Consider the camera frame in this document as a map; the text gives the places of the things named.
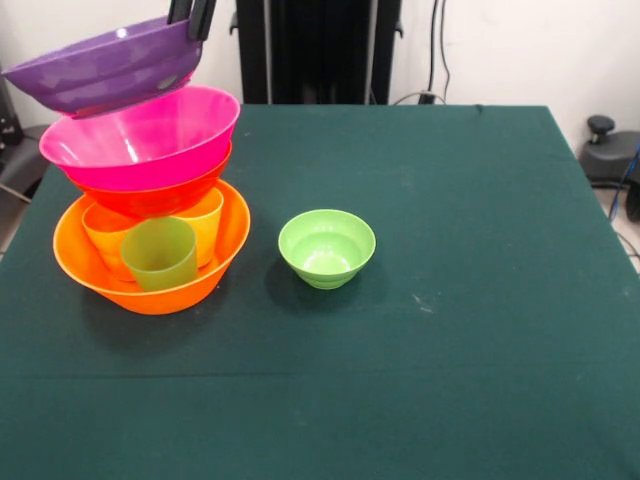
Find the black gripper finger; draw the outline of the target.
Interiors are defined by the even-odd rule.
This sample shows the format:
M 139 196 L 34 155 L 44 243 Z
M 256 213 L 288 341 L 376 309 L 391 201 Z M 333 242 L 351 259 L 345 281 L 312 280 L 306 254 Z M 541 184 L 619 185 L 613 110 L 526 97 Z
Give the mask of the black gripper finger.
M 192 41 L 206 41 L 216 7 L 216 0 L 195 0 L 190 15 L 188 36 Z
M 171 0 L 167 14 L 167 23 L 174 24 L 186 20 L 191 15 L 193 0 Z

